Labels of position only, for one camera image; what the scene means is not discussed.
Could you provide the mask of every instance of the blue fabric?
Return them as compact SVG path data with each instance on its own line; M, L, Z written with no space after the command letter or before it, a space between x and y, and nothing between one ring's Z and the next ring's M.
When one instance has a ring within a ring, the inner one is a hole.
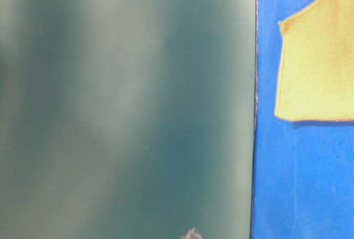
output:
M314 0L258 0L253 239L354 238L354 123L274 116L277 22Z

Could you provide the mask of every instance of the blue felt background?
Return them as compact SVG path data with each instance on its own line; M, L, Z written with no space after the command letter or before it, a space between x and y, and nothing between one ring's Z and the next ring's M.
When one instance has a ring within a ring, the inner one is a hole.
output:
M277 22L314 0L258 0L252 238L354 238L354 123L274 117Z

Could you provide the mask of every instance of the green panel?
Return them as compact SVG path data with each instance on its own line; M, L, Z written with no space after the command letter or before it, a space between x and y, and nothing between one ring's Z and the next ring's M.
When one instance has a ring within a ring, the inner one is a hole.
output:
M2 238L248 238L255 0L0 0Z

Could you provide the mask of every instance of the yellow cloth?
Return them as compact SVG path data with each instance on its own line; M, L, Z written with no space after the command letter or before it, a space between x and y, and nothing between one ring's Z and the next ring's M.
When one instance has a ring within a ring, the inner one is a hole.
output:
M354 120L354 0L316 0L279 25L275 115Z

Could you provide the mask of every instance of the yellow microfiber towel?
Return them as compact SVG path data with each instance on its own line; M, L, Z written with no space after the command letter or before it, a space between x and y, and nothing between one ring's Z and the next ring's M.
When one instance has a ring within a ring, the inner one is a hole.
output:
M283 36L275 115L354 120L354 0L316 0L279 22Z

